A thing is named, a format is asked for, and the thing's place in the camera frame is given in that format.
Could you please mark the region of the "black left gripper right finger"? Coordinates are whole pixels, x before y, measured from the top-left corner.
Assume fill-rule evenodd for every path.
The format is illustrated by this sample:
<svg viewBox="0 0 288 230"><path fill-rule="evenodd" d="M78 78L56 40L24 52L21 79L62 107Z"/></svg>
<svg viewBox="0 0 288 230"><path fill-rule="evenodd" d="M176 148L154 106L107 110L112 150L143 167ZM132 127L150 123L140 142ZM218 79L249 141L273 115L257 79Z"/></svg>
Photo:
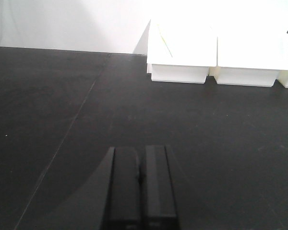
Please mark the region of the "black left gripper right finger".
<svg viewBox="0 0 288 230"><path fill-rule="evenodd" d="M144 228L177 230L178 216L165 146L146 146L141 170Z"/></svg>

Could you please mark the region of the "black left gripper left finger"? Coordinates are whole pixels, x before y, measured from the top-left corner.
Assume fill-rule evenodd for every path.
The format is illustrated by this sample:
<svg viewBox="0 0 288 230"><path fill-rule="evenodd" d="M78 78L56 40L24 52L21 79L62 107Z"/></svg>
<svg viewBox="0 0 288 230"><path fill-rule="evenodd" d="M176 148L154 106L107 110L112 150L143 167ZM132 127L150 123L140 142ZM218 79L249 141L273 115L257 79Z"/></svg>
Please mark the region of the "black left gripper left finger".
<svg viewBox="0 0 288 230"><path fill-rule="evenodd" d="M102 230L141 228L139 158L133 147L115 147Z"/></svg>

